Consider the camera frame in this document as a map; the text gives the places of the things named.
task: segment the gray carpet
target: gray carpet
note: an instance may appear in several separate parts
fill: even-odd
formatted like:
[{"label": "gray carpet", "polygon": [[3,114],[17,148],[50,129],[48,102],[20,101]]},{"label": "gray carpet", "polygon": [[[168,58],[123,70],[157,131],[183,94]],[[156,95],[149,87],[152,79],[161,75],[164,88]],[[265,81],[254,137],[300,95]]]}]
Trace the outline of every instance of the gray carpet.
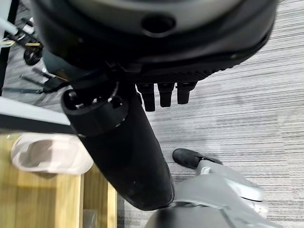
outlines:
[{"label": "gray carpet", "polygon": [[[271,41],[258,54],[199,82],[188,105],[177,105],[174,91],[171,108],[148,113],[175,183],[194,174],[173,162],[175,148],[217,157],[265,188],[268,218],[285,228],[304,227],[303,21],[303,0],[282,2]],[[18,76],[29,68],[19,53],[11,52],[6,86],[24,85]],[[40,103],[39,96],[4,96],[60,110],[58,95]],[[144,227],[150,214],[120,199],[120,227]]]}]

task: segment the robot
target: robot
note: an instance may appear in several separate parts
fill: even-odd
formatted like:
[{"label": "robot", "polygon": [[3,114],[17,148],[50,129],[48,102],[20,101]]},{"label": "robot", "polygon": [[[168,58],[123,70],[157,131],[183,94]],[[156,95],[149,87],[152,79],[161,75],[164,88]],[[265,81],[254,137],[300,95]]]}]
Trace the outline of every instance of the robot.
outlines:
[{"label": "robot", "polygon": [[153,227],[279,228],[263,190],[220,161],[178,149],[197,176],[174,187],[142,108],[189,101],[200,80],[263,47],[277,0],[31,0],[48,71],[73,89],[61,105],[75,134],[118,193],[156,210]]},{"label": "robot", "polygon": [[219,160],[187,149],[176,149],[173,159],[196,176],[176,186],[173,203],[156,211],[146,228],[282,227],[266,220],[263,189]]}]

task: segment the wooden surface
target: wooden surface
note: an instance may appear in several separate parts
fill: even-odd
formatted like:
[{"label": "wooden surface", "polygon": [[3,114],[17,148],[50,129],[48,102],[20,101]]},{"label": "wooden surface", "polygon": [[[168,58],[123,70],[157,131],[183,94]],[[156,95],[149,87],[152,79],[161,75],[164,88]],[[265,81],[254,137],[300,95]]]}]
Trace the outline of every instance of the wooden surface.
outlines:
[{"label": "wooden surface", "polygon": [[85,174],[84,209],[96,210],[97,228],[116,228],[116,190],[94,165]]},{"label": "wooden surface", "polygon": [[85,175],[86,180],[84,175],[19,171],[10,163],[17,137],[0,136],[1,228],[82,227],[83,205],[97,211],[97,228],[116,227],[116,191],[96,167]]}]

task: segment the foot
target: foot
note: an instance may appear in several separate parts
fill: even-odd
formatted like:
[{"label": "foot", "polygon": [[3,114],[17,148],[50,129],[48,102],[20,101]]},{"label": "foot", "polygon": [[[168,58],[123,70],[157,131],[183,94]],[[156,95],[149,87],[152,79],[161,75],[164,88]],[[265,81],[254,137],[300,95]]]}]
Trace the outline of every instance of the foot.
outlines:
[{"label": "foot", "polygon": [[220,160],[209,158],[201,155],[198,152],[178,148],[175,151],[173,151],[172,154],[173,160],[178,163],[179,165],[182,165],[184,167],[190,168],[190,169],[196,169],[199,165],[199,162],[201,160],[208,160],[217,164],[223,164]]}]

